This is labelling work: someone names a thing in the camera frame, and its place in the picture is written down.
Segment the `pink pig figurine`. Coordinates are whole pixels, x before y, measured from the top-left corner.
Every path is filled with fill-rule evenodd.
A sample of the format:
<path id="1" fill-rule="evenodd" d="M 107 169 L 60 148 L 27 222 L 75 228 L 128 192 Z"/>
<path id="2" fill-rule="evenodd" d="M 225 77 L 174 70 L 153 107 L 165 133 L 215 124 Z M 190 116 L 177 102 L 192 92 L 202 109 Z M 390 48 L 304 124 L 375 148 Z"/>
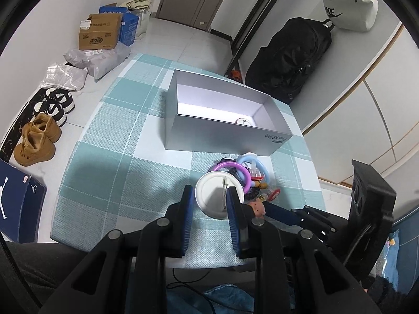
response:
<path id="1" fill-rule="evenodd" d="M 253 213 L 257 218 L 265 216 L 266 209 L 263 202 L 259 199 L 256 199 L 255 201 L 247 201 L 246 204 L 252 207 Z"/>

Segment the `white round compact case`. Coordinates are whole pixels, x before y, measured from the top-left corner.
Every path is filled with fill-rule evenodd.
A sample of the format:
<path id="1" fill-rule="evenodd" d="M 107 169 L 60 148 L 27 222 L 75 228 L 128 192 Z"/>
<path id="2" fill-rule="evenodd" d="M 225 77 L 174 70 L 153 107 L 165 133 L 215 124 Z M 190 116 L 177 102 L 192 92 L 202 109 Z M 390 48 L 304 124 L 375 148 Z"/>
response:
<path id="1" fill-rule="evenodd" d="M 227 217 L 227 189 L 235 187 L 239 200 L 244 202 L 244 190 L 239 180 L 223 171 L 207 172 L 195 184 L 195 200 L 199 209 L 210 218 Z"/>

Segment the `red white flower charm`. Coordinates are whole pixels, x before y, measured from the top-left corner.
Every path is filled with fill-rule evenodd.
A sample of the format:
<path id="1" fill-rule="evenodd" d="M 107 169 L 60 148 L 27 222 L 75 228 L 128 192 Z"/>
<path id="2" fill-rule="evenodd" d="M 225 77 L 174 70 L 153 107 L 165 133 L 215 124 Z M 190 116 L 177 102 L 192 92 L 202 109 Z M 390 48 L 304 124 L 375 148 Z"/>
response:
<path id="1" fill-rule="evenodd" d="M 266 189 L 266 200 L 271 202 L 273 200 L 275 200 L 275 198 L 280 194 L 280 189 L 272 189 L 272 188 L 268 188 Z"/>

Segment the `teal plaid tablecloth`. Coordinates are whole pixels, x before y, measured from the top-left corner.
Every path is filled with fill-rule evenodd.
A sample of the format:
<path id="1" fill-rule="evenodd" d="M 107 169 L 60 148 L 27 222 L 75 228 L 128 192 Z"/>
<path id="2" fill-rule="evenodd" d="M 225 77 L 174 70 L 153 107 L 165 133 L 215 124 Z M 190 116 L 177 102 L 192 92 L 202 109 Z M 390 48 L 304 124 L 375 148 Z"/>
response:
<path id="1" fill-rule="evenodd" d="M 58 191 L 51 239 L 90 251 L 110 230 L 123 233 L 163 217 L 168 206 L 194 185 L 225 153 L 164 148 L 164 106 L 175 69 L 214 73 L 138 54 L 105 93 L 75 145 Z M 274 101 L 290 126 L 290 138 L 260 158 L 284 208 L 325 210 L 315 166 L 290 107 Z M 167 267 L 209 269 L 244 264 L 231 245 L 228 220 L 211 219 L 194 207 L 186 256 Z"/>

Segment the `silver phone box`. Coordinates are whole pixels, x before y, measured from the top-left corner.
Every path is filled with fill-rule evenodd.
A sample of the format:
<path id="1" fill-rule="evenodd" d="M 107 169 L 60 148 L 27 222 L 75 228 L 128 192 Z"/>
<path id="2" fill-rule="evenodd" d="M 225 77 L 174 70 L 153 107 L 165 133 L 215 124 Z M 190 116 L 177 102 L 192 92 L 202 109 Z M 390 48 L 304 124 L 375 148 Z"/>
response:
<path id="1" fill-rule="evenodd" d="M 168 150 L 270 156 L 293 136 L 268 94 L 231 80 L 175 70 L 165 104 Z"/>

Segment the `brown boots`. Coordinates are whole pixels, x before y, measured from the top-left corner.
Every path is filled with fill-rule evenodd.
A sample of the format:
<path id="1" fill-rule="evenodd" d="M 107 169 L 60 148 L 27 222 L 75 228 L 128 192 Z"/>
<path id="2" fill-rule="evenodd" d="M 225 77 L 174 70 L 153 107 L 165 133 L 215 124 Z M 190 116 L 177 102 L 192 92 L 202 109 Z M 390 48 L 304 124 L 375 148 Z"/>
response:
<path id="1" fill-rule="evenodd" d="M 24 167 L 51 160 L 56 153 L 55 143 L 61 135 L 53 117 L 38 114 L 34 121 L 23 126 L 22 141 L 14 148 L 14 159 Z"/>

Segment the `blue Jordan shoe box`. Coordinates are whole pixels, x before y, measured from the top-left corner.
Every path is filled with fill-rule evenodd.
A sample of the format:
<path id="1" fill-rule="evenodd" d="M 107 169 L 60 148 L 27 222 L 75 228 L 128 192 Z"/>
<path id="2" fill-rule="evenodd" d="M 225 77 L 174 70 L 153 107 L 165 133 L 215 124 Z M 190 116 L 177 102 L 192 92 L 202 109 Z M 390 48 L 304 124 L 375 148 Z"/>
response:
<path id="1" fill-rule="evenodd" d="M 4 161 L 0 178 L 1 232 L 13 242 L 36 242 L 46 187 Z"/>

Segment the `black white sneakers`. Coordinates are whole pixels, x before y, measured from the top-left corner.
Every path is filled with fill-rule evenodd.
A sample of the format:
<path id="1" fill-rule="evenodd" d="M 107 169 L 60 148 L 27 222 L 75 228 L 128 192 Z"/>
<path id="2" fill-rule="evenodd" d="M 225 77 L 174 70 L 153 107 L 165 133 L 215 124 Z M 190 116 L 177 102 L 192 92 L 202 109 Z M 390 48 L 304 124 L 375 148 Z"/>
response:
<path id="1" fill-rule="evenodd" d="M 67 121 L 67 115 L 75 110 L 75 102 L 72 94 L 59 88 L 46 90 L 42 101 L 33 106 L 33 115 L 46 114 L 54 119 L 59 127 Z"/>

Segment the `grey plastic mailer bag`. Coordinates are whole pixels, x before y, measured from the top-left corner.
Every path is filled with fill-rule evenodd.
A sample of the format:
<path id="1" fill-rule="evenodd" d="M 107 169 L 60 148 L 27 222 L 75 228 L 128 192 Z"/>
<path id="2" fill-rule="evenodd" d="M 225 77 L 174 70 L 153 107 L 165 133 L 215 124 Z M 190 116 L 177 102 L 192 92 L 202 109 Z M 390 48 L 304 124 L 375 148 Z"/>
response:
<path id="1" fill-rule="evenodd" d="M 118 42 L 111 50 L 78 50 L 71 49 L 64 54 L 70 65 L 87 69 L 95 80 L 100 80 L 107 73 L 119 66 L 131 53 L 125 44 Z"/>

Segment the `clear plastic bag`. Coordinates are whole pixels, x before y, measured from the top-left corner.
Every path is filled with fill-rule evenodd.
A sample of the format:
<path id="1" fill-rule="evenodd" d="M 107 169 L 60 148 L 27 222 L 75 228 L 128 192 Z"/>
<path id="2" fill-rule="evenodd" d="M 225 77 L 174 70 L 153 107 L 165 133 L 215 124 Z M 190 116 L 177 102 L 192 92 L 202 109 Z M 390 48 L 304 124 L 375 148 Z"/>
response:
<path id="1" fill-rule="evenodd" d="M 47 68 L 45 77 L 38 85 L 40 89 L 58 88 L 78 92 L 85 86 L 87 70 L 55 63 Z"/>

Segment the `blue cardboard box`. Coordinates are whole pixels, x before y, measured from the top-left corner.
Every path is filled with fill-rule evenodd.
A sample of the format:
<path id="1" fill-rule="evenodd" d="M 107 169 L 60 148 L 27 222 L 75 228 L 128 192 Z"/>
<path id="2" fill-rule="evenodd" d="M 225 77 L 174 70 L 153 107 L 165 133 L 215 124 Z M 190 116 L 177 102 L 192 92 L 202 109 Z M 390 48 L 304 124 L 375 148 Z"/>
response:
<path id="1" fill-rule="evenodd" d="M 102 6 L 99 9 L 100 14 L 121 14 L 122 23 L 119 31 L 119 42 L 125 46 L 131 46 L 136 37 L 136 29 L 139 24 L 139 17 L 129 11 L 127 7 Z"/>

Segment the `brown cardboard box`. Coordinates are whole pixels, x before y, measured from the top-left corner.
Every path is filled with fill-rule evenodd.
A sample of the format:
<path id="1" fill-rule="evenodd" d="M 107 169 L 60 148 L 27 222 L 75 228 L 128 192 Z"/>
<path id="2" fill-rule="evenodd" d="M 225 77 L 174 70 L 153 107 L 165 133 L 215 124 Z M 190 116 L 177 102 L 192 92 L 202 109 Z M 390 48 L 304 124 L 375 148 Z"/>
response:
<path id="1" fill-rule="evenodd" d="M 122 24 L 122 14 L 105 13 L 90 14 L 90 17 L 80 22 L 80 50 L 111 50 L 119 41 L 119 31 Z"/>

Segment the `beige tote bag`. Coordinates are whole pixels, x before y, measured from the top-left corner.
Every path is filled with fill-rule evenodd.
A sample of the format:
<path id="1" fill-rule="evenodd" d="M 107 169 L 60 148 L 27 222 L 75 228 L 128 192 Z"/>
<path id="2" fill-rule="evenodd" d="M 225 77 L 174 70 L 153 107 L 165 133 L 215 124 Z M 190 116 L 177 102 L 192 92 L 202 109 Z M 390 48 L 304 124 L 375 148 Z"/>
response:
<path id="1" fill-rule="evenodd" d="M 152 0 L 128 0 L 125 2 L 128 10 L 139 17 L 139 23 L 136 29 L 137 40 L 140 40 L 146 34 L 151 16 L 151 5 Z"/>

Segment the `black coat rack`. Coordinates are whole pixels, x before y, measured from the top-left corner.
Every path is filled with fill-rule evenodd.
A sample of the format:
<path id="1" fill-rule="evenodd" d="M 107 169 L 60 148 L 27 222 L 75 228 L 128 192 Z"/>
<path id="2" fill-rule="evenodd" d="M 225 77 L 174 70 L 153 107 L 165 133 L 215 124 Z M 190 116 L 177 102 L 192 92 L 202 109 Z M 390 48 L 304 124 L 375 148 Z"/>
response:
<path id="1" fill-rule="evenodd" d="M 231 42 L 232 58 L 227 66 L 224 76 L 228 77 L 234 69 L 239 68 L 239 59 L 247 46 L 255 36 L 256 32 L 275 6 L 278 0 L 257 0 L 250 13 L 243 22 L 236 37 Z"/>

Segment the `white Nike bag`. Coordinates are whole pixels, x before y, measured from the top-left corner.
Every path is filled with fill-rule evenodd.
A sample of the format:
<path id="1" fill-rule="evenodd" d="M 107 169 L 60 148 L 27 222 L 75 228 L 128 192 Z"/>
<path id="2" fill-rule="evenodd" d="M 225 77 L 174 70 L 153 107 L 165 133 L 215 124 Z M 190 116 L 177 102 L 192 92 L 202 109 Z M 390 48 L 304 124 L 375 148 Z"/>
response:
<path id="1" fill-rule="evenodd" d="M 369 31 L 378 14 L 378 0 L 323 0 L 323 4 L 329 20 L 348 31 Z"/>

